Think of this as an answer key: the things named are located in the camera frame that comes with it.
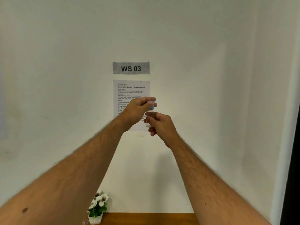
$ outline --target white flower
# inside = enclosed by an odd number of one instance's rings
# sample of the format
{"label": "white flower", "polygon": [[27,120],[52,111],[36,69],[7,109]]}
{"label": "white flower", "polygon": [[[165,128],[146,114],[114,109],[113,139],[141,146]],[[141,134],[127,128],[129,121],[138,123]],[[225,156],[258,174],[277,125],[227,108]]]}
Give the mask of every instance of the white flower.
{"label": "white flower", "polygon": [[91,203],[91,205],[89,206],[89,209],[94,208],[94,207],[96,206],[96,204],[97,204],[97,201],[92,200],[92,203]]}
{"label": "white flower", "polygon": [[108,200],[109,196],[104,193],[98,197],[96,197],[96,201],[99,202],[99,206],[102,207],[104,203]]}

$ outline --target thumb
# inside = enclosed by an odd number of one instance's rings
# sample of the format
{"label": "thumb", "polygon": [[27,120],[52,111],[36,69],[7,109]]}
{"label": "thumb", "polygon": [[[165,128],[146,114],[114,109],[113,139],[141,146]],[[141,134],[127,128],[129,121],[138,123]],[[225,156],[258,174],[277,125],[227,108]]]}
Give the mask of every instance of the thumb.
{"label": "thumb", "polygon": [[145,104],[143,105],[144,112],[147,112],[148,110],[150,110],[151,107],[153,106],[153,103],[154,103],[154,102],[151,102],[151,101],[145,103]]}
{"label": "thumb", "polygon": [[152,118],[152,117],[146,117],[146,121],[150,124],[150,125],[152,125],[152,126],[156,126],[156,124],[157,124],[157,121],[154,119],[154,118]]}

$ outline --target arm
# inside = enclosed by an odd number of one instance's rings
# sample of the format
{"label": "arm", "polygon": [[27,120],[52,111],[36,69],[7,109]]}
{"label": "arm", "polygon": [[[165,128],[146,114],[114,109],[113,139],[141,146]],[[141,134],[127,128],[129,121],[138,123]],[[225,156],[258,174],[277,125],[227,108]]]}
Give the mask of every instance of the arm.
{"label": "arm", "polygon": [[193,210],[201,225],[270,225],[247,201],[218,177],[180,138],[169,116],[156,113],[146,120],[176,159]]}
{"label": "arm", "polygon": [[150,109],[152,102],[148,101],[155,98],[133,99],[102,131],[4,204],[0,208],[1,224],[79,223],[104,178],[122,134]]}

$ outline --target wooden table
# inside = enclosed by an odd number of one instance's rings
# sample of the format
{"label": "wooden table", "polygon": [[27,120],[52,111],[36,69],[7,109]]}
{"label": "wooden table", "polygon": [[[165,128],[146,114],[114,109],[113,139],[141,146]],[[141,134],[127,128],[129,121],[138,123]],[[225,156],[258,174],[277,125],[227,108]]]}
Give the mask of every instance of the wooden table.
{"label": "wooden table", "polygon": [[199,225],[194,213],[104,213],[100,224]]}

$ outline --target potted plant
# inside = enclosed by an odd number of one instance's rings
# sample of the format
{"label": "potted plant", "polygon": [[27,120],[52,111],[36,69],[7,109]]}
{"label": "potted plant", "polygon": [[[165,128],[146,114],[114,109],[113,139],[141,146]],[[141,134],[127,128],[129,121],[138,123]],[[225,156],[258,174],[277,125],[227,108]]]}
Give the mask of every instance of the potted plant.
{"label": "potted plant", "polygon": [[88,220],[90,224],[99,224],[103,216],[103,212],[107,210],[108,195],[106,193],[100,192],[96,193],[94,199],[88,208]]}

